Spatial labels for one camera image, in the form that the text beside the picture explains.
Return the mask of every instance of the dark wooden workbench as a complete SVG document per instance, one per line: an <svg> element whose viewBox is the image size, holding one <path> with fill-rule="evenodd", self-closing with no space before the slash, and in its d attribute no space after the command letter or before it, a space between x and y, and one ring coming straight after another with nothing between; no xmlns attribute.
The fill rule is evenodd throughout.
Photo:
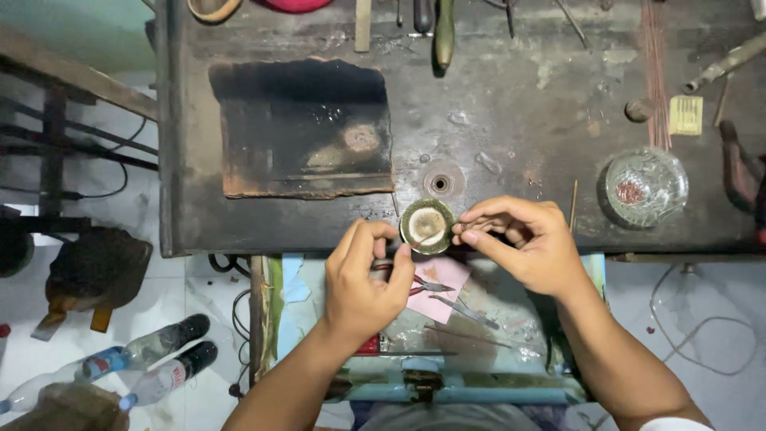
<svg viewBox="0 0 766 431"><path fill-rule="evenodd" d="M432 40L408 37L408 0L402 0L401 29L395 25L396 3L374 2L368 54L353 52L350 0L308 15L278 14L245 0L219 26L194 20L185 0L159 0L162 254L331 249L355 217L398 221L388 194L329 201L224 198L219 106L209 66L310 55L382 71L401 211L427 196L423 181L429 171L451 166L460 168L464 190L443 200L457 213L481 199L510 194L552 200L568 214L578 179L575 238L583 252L754 251L752 218L729 204L722 185L720 136L710 126L718 82L699 93L705 98L703 134L673 137L673 154L689 176L683 213L644 232L622 229L604 216L596 193L602 170L615 154L649 142L647 126L623 115L625 103L645 92L637 42L640 2L617 0L610 12L602 12L596 0L570 3L596 46L592 54L553 1L520 2L513 41L502 11L479 0L456 2L455 54L446 76L436 78ZM674 0L663 6L663 22L670 97L703 67L763 30L745 0ZM737 73L725 115L751 154L766 153L765 100L766 58L760 56ZM479 152L502 171L485 166L476 158Z"/></svg>

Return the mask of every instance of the clothing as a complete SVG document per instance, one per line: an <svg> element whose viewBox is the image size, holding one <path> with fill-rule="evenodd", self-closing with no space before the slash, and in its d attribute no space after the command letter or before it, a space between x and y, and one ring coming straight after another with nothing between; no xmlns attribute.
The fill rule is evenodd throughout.
<svg viewBox="0 0 766 431"><path fill-rule="evenodd" d="M525 412L512 404L378 404L359 431L541 431ZM654 419L640 431L712 431L688 419Z"/></svg>

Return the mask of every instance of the green handle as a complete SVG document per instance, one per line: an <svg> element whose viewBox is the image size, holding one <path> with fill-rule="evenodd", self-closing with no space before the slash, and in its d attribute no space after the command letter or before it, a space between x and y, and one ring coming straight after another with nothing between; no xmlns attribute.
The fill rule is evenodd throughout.
<svg viewBox="0 0 766 431"><path fill-rule="evenodd" d="M447 69L455 48L455 20L452 16L453 0L439 0L439 22L436 23L436 61Z"/></svg>

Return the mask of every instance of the small metal bowl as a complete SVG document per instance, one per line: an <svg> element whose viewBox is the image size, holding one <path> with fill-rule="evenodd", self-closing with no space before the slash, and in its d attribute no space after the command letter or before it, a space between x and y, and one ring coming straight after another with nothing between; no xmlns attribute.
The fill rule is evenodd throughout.
<svg viewBox="0 0 766 431"><path fill-rule="evenodd" d="M447 250L452 241L455 215L447 204L438 199L419 199L404 211L399 220L399 232L412 249L422 255L435 255Z"/></svg>
<svg viewBox="0 0 766 431"><path fill-rule="evenodd" d="M611 208L632 226L659 225L681 211L689 180L673 154L655 147L629 150L615 157L606 175Z"/></svg>

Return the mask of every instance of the white tile floor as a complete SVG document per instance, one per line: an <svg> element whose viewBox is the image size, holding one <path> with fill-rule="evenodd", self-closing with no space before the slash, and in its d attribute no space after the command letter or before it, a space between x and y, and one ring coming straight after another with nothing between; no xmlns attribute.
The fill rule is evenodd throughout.
<svg viewBox="0 0 766 431"><path fill-rule="evenodd" d="M33 90L13 94L41 108L41 96ZM133 134L140 124L135 115L106 104L73 109L69 114L123 137ZM35 127L29 120L21 119L20 123ZM149 123L136 141L156 147L155 125ZM132 150L125 153L143 156ZM10 163L0 159L0 183L34 188L36 172L34 160ZM89 313L72 313L51 342L31 339L29 334L47 310L43 286L47 266L58 250L58 246L38 247L32 263L24 271L13 278L0 279L0 323L7 322L12 329L9 338L0 340L0 398L37 374L54 371L111 345L125 344L184 316L205 312L214 321L209 337L217 341L220 348L218 360L210 372L201 373L195 381L159 404L136 408L131 413L131 429L219 429L236 404L228 396L228 387L241 369L236 357L241 340L231 329L231 302L238 292L247 288L247 282L236 274L237 280L232 281L232 274L214 272L204 255L160 258L157 175L132 167L128 167L128 172L130 181L123 193L110 199L86 199L68 204L65 212L72 216L87 215L97 225L119 226L155 246L138 297L114 312L107 334L88 329ZM66 181L67 189L100 193L119 187L122 176L114 163L75 160L66 165ZM29 196L0 192L0 200L29 203ZM653 286L666 268L666 265L607 264L607 298L611 310L623 326L660 358L671 348L650 315L649 300ZM733 377L720 376L677 356L671 358L668 365L687 385L718 430L763 431L766 423L766 356L762 342L766 334L766 265L703 265L702 270L703 282L686 295L673 293L671 287L677 285L677 277L669 278L660 290L658 298L662 304L658 306L658 313L663 326L679 343L683 330L688 331L706 317L721 315L748 321L755 327L758 340L755 358L742 373ZM244 301L238 313L248 321ZM655 332L648 334L647 327ZM717 321L703 328L683 351L698 355L704 364L731 371L748 359L754 344L749 330L731 322ZM135 378L135 374L119 373L99 384L124 394ZM576 410L587 411L592 422L603 412L598 406L580 406ZM15 413L0 416L0 424L16 416ZM568 424L589 430L574 410L568 414ZM602 429L614 429L614 421L607 421Z"/></svg>

